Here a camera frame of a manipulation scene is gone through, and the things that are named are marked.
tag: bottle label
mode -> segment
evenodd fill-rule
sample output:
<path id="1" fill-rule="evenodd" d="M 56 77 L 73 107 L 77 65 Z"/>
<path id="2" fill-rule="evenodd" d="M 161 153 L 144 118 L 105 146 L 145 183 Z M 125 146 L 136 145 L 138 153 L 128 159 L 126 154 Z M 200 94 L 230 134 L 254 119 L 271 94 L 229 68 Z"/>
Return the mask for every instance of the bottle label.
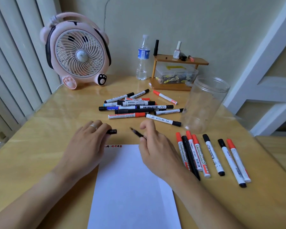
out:
<path id="1" fill-rule="evenodd" d="M 139 48 L 138 50 L 138 58 L 139 59 L 149 59 L 150 50 L 142 50 Z"/>

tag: fan paw foot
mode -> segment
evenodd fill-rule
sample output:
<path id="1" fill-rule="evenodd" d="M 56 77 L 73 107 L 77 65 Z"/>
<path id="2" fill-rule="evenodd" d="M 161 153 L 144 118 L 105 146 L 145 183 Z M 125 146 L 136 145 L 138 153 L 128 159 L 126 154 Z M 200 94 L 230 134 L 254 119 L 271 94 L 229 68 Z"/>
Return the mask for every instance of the fan paw foot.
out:
<path id="1" fill-rule="evenodd" d="M 100 74 L 98 76 L 98 85 L 102 86 L 106 83 L 107 76 L 105 74 Z"/>

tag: clear plastic jar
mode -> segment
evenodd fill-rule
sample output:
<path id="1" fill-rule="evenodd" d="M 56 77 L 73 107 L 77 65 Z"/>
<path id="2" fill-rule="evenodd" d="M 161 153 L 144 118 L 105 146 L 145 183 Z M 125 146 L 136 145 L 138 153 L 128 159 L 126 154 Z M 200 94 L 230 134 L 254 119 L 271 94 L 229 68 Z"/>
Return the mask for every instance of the clear plastic jar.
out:
<path id="1" fill-rule="evenodd" d="M 220 78 L 197 76 L 182 112 L 182 126 L 193 134 L 205 132 L 229 89 L 229 84 Z"/>

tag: fan handle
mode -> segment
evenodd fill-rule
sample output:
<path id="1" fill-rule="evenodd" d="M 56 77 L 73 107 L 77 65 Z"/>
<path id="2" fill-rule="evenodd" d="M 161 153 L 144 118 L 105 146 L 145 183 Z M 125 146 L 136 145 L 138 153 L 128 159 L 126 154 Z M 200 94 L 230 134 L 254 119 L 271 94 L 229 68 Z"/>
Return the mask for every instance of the fan handle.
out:
<path id="1" fill-rule="evenodd" d="M 89 18 L 87 18 L 86 16 L 82 15 L 82 14 L 78 14 L 78 13 L 74 13 L 74 12 L 64 12 L 64 13 L 60 13 L 58 15 L 56 15 L 57 18 L 66 18 L 66 17 L 77 17 L 77 18 L 82 18 L 84 19 L 84 21 L 86 23 L 89 23 L 93 26 L 93 28 L 100 30 L 100 28 L 94 23 L 92 22 Z"/>

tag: fan grille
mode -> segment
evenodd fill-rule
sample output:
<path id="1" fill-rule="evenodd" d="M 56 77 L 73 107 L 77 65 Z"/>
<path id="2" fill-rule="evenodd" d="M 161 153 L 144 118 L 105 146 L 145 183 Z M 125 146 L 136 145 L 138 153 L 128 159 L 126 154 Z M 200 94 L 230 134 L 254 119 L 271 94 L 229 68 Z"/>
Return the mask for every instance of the fan grille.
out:
<path id="1" fill-rule="evenodd" d="M 103 47 L 84 30 L 72 29 L 61 34 L 55 44 L 55 53 L 65 71 L 77 77 L 91 77 L 104 65 Z"/>

